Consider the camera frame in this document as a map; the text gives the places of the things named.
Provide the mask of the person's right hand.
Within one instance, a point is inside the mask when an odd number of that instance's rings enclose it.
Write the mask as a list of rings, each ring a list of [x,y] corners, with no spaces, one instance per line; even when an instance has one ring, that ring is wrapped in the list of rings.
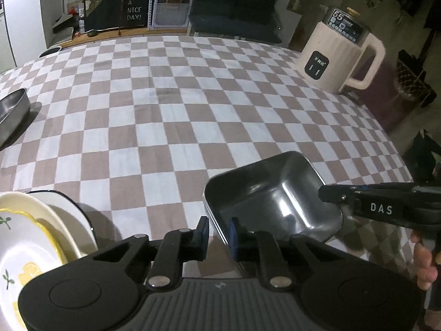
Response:
[[[415,244],[413,260],[417,268],[417,285],[423,291],[427,291],[437,280],[440,253],[433,257],[432,252],[424,246],[420,233],[415,230],[412,231],[410,240]]]

